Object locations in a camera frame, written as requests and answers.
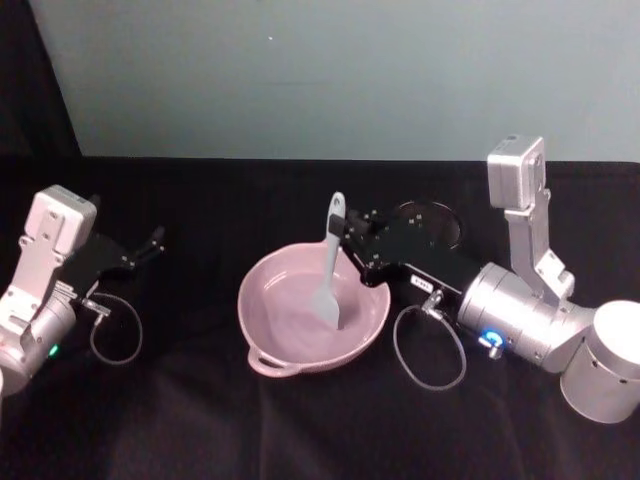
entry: cable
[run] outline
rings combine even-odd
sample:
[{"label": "cable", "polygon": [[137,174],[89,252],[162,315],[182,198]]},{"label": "cable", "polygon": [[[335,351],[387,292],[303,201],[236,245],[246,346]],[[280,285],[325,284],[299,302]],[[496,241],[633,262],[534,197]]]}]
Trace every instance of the cable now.
[{"label": "cable", "polygon": [[[452,382],[446,385],[429,385],[428,383],[421,381],[411,371],[411,369],[405,362],[404,358],[402,357],[402,353],[400,353],[400,347],[398,346],[398,325],[400,325],[400,321],[407,313],[416,309],[424,313],[427,316],[427,318],[433,318],[438,322],[442,323],[444,327],[447,329],[447,331],[451,334],[451,337],[453,338],[453,341],[456,343],[456,346],[458,347],[458,351],[460,352],[460,363],[461,363],[460,373]],[[407,375],[409,375],[409,377],[411,377],[411,379],[415,383],[417,383],[420,387],[424,388],[425,390],[429,390],[432,392],[444,392],[446,390],[452,389],[453,387],[458,385],[460,382],[462,382],[465,374],[467,373],[467,356],[465,354],[464,347],[462,346],[462,342],[460,341],[460,337],[458,337],[458,334],[455,332],[453,327],[449,325],[449,323],[445,320],[444,313],[441,311],[438,311],[438,313],[440,313],[442,316],[431,315],[429,312],[425,311],[422,307],[419,307],[418,305],[410,305],[398,314],[398,316],[396,317],[395,323],[393,325],[393,347],[396,351],[398,360],[400,360],[400,363],[402,364],[402,367],[407,372]]]},{"label": "cable", "polygon": [[133,313],[133,316],[136,320],[136,324],[138,326],[138,332],[140,333],[140,336],[138,338],[138,346],[136,347],[136,350],[133,352],[131,356],[129,356],[128,358],[125,358],[124,360],[111,360],[110,358],[107,358],[104,355],[102,355],[96,348],[96,343],[95,343],[96,332],[98,330],[98,327],[102,323],[102,320],[104,319],[103,316],[99,316],[96,322],[93,324],[93,328],[91,329],[91,335],[89,337],[89,344],[91,345],[91,351],[94,353],[96,357],[98,357],[98,359],[101,362],[106,363],[107,365],[111,365],[113,367],[120,367],[133,362],[136,359],[136,357],[140,354],[140,351],[142,350],[142,339],[143,339],[142,330],[143,329],[142,329],[142,320],[140,320],[140,316],[138,315],[138,312],[136,312],[136,309],[133,308],[129,302],[127,302],[123,298],[120,298],[116,295],[112,295],[110,293],[94,292],[92,296],[102,296],[104,298],[109,298],[111,300],[122,302],[124,306],[127,307],[131,311],[131,313]]}]

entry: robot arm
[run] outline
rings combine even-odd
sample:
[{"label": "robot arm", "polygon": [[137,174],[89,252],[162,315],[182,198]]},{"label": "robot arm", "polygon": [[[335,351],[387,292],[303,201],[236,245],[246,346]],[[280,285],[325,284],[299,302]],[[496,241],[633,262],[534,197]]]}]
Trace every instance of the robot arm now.
[{"label": "robot arm", "polygon": [[[20,259],[0,298],[0,396],[28,384],[74,326],[79,307],[110,314],[88,299],[99,280],[137,267],[138,256],[92,232],[96,216],[94,202],[58,185],[34,196],[19,240]],[[146,257],[164,249],[162,233],[155,232]]]},{"label": "robot arm", "polygon": [[490,358],[515,353],[560,374],[567,402],[602,423],[628,418],[640,403],[640,304],[598,309],[568,301],[574,277],[549,247],[544,144],[512,135],[488,157],[492,206],[505,209],[511,266],[484,266],[426,243],[417,218],[350,210],[343,251],[365,285],[406,282],[447,309],[456,326],[477,336]]}]

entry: spatula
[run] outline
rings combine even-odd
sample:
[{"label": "spatula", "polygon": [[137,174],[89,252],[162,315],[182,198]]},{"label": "spatula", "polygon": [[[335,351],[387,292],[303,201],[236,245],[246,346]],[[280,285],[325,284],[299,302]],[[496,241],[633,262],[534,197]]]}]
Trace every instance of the spatula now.
[{"label": "spatula", "polygon": [[344,195],[340,192],[334,193],[327,215],[327,260],[324,267],[324,278],[322,284],[311,298],[311,310],[318,318],[336,330],[340,329],[340,306],[331,291],[331,280],[333,280],[333,271],[336,266],[336,259],[338,258],[340,238],[329,231],[329,224],[331,215],[337,215],[344,219],[345,212],[346,202]]}]

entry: bowl handle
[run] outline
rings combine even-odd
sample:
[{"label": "bowl handle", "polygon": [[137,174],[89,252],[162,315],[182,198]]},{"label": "bowl handle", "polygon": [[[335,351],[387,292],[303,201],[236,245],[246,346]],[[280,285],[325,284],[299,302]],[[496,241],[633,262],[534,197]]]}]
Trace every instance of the bowl handle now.
[{"label": "bowl handle", "polygon": [[251,368],[267,377],[291,377],[293,375],[297,375],[301,371],[301,368],[298,365],[291,365],[280,360],[267,358],[260,350],[255,348],[249,349],[247,359]]}]

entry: black table surface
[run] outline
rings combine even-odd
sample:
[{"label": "black table surface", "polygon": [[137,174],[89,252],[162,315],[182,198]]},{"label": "black table surface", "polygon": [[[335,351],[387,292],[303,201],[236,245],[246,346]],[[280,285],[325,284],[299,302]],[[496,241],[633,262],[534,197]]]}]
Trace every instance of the black table surface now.
[{"label": "black table surface", "polygon": [[[576,303],[640,300],[639,180],[633,163],[548,163],[551,244],[576,276]],[[145,325],[136,362],[103,365],[83,336],[5,399],[3,480],[640,477],[638,414],[587,421],[557,376],[513,355],[492,361],[474,339],[458,388],[418,388],[393,350],[398,302],[375,343],[340,369],[275,380],[248,366],[240,282],[267,253],[320,241],[336,190],[362,209],[445,203],[465,222],[463,252],[508,267],[483,162],[2,159],[2,285],[33,194],[54,183],[99,194],[96,230],[125,246],[164,225],[166,254],[113,286]],[[454,353],[423,323],[403,326],[403,348],[433,379],[453,371]]]}]

